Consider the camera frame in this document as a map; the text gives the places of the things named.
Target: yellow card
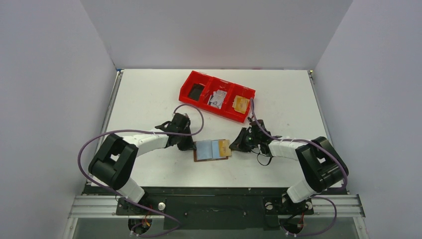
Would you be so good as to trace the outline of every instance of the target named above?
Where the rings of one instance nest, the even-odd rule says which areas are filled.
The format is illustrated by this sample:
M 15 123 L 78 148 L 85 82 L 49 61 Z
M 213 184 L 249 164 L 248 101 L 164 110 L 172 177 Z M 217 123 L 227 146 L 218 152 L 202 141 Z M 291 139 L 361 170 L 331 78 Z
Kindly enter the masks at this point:
M 221 157 L 229 157 L 231 156 L 231 150 L 228 148 L 230 145 L 227 139 L 221 139 L 218 141 L 218 150 L 220 152 Z
M 249 99 L 241 96 L 236 96 L 234 98 L 233 102 L 233 108 L 235 111 L 239 113 L 246 113 L 246 110 L 248 109 Z

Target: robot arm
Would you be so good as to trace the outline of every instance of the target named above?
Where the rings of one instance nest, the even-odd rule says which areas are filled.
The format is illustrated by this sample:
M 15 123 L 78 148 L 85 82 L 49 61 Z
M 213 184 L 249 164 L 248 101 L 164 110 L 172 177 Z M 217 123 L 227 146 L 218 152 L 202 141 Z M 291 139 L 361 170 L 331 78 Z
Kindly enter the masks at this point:
M 186 115 L 176 113 L 172 121 L 167 121 L 152 131 L 190 134 L 190 123 Z M 110 134 L 92 159 L 88 171 L 122 196 L 139 202 L 145 191 L 130 178 L 136 157 L 175 144 L 182 151 L 195 149 L 191 136 L 137 134 L 119 137 Z M 112 155 L 118 156 L 118 159 L 112 159 Z
M 284 202 L 294 204 L 303 202 L 310 196 L 322 192 L 343 179 L 338 165 L 313 145 L 271 139 L 258 127 L 259 123 L 271 135 L 265 128 L 263 120 L 248 119 L 250 127 L 242 128 L 239 136 L 230 145 L 231 150 L 251 152 L 254 148 L 259 148 L 263 155 L 293 159 L 299 161 L 301 165 L 305 178 L 288 188 L 287 194 L 283 196 Z M 344 168 L 346 174 L 349 174 L 346 165 L 325 137 L 318 137 L 311 141 L 333 155 Z
M 328 139 L 318 137 L 312 142 L 332 154 L 346 174 L 349 174 L 347 166 Z M 271 156 L 293 159 L 299 161 L 301 165 L 305 178 L 287 190 L 288 197 L 293 203 L 299 203 L 316 193 L 321 193 L 343 179 L 338 165 L 309 143 L 274 140 L 268 147 Z

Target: black object in bin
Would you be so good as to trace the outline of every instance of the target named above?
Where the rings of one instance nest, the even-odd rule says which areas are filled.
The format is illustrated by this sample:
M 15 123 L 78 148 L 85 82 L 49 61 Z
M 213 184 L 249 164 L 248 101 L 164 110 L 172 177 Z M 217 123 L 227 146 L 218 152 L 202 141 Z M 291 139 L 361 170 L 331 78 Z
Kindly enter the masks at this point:
M 188 97 L 194 101 L 199 101 L 199 98 L 203 90 L 204 90 L 203 85 L 194 84 L 194 86 L 192 86 L 191 91 L 188 94 Z

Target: metal frame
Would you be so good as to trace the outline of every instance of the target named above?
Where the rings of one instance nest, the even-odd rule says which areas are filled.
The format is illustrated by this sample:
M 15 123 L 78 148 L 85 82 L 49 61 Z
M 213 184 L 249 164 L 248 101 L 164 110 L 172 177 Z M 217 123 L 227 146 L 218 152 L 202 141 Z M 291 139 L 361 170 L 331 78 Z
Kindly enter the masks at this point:
M 121 79 L 123 76 L 124 70 L 120 70 L 117 72 L 115 84 L 110 96 L 110 101 L 108 104 L 108 109 L 105 114 L 103 126 L 101 129 L 101 133 L 104 133 L 107 129 L 108 122 L 111 116 L 111 112 L 114 106 L 114 102 L 116 99 L 116 95 L 118 93 L 118 89 L 121 83 Z M 314 96 L 318 105 L 319 113 L 321 115 L 321 119 L 325 128 L 325 132 L 327 134 L 327 138 L 331 141 L 331 137 L 325 122 L 325 118 L 323 116 L 319 100 L 317 97 L 317 93 L 315 90 L 315 83 L 312 77 L 312 71 L 308 71 L 309 79 L 312 85 L 312 89 L 314 92 Z M 91 182 L 87 182 L 86 188 L 91 187 Z M 360 202 L 358 195 L 323 195 L 327 197 L 335 203 L 337 207 L 337 216 L 343 218 L 353 218 L 356 231 L 360 239 L 368 239 L 367 229 L 364 223 L 364 211 L 362 208 L 362 204 Z M 313 218 L 331 218 L 333 215 L 333 207 L 331 204 L 325 200 L 321 199 L 312 199 L 314 204 L 314 214 L 308 215 L 309 217 Z M 145 215 L 138 215 L 138 216 L 118 216 L 115 214 L 116 207 L 118 202 L 116 201 L 115 196 L 110 195 L 103 195 L 93 196 L 84 195 L 84 196 L 77 196 L 74 200 L 72 205 L 69 218 L 66 224 L 65 232 L 63 234 L 64 239 L 72 239 L 74 236 L 74 229 L 76 228 L 76 224 L 78 222 L 78 218 L 143 218 Z M 147 218 L 164 218 L 163 216 L 156 216 L 156 215 L 149 215 Z
M 337 207 L 339 218 L 362 218 L 364 212 L 358 195 L 324 195 L 331 199 Z M 313 218 L 331 218 L 334 214 L 332 205 L 323 199 L 312 199 L 314 214 L 307 215 Z M 115 196 L 77 196 L 73 202 L 69 218 L 144 218 L 145 215 L 119 216 L 116 215 L 118 202 Z M 149 215 L 147 218 L 164 218 L 163 216 Z

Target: silver screw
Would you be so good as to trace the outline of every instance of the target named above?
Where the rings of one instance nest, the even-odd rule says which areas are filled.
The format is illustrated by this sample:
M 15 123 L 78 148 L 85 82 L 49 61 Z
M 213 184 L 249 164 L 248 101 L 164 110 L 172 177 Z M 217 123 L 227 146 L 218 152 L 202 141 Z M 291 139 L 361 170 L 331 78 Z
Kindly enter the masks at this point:
M 267 202 L 267 203 L 265 204 L 265 208 L 266 208 L 267 210 L 272 210 L 272 209 L 273 209 L 273 204 L 272 204 L 272 203 L 270 203 L 270 202 Z
M 166 208 L 166 204 L 165 203 L 159 203 L 158 204 L 158 210 L 162 211 Z

